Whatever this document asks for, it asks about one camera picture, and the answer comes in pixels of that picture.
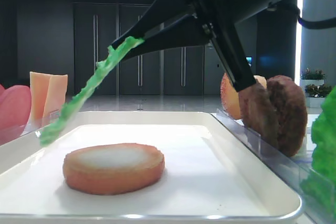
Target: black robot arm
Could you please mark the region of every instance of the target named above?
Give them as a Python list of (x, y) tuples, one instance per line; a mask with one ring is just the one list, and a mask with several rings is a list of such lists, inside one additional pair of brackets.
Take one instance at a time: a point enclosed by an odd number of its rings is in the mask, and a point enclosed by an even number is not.
[[(125, 57), (127, 60), (146, 52), (205, 45), (211, 41), (233, 87), (239, 92), (256, 81), (246, 60), (235, 24), (268, 7), (274, 7), (279, 1), (155, 0), (142, 18), (114, 41), (112, 46), (116, 48), (128, 36), (145, 38), (141, 46), (133, 49)], [(149, 30), (180, 14), (185, 16), (157, 34), (146, 37)]]

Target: floor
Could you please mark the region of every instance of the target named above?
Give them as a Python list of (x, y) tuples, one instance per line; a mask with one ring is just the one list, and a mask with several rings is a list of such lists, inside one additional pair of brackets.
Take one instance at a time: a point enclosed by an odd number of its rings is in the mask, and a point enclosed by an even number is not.
[[(222, 109), (219, 96), (98, 96), (91, 97), (81, 111), (201, 111), (215, 113)], [(307, 108), (308, 114), (320, 114), (320, 108)]]

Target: plant pot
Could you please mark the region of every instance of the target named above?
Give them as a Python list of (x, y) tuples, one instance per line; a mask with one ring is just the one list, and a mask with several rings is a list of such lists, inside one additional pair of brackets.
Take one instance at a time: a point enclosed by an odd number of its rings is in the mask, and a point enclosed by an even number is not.
[(320, 108), (324, 101), (324, 97), (306, 97), (306, 106), (309, 108)]
[(306, 94), (306, 97), (308, 97), (308, 94), (306, 93), (306, 86), (312, 84), (315, 86), (321, 86), (324, 84), (324, 80), (300, 80), (300, 87)]

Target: black cable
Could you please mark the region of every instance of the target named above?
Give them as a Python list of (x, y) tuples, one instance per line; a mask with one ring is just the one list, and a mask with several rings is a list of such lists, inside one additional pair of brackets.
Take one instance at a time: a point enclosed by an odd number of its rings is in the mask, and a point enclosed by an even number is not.
[(322, 21), (307, 21), (300, 17), (300, 9), (295, 4), (279, 3), (276, 5), (276, 10), (285, 10), (293, 13), (296, 16), (299, 24), (306, 29), (321, 30), (336, 27), (336, 17)]

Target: cheese slice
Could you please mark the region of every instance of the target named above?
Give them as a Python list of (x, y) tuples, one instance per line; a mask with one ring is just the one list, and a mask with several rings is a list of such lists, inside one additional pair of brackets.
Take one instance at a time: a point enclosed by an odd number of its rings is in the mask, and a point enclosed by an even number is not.
[(37, 127), (44, 126), (47, 123), (43, 118), (49, 116), (50, 112), (61, 109), (65, 102), (67, 82), (67, 75), (58, 76), (30, 72), (30, 91), (32, 94), (30, 120)]

